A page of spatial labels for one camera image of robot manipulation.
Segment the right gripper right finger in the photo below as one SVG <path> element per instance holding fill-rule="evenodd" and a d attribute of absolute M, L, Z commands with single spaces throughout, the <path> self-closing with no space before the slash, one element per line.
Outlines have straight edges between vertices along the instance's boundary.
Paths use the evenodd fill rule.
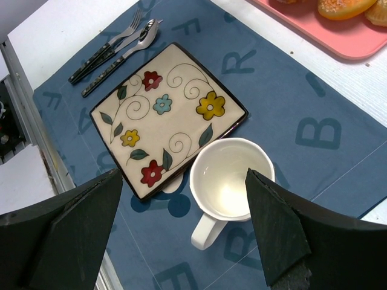
<path fill-rule="evenodd" d="M 270 289 L 385 289 L 386 226 L 336 213 L 249 169 L 246 190 Z"/>

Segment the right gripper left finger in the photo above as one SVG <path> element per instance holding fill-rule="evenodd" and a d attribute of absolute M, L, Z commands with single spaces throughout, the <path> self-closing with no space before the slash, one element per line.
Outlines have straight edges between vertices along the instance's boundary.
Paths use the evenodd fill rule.
<path fill-rule="evenodd" d="M 93 289 L 122 192 L 112 169 L 1 215 L 1 289 Z"/>

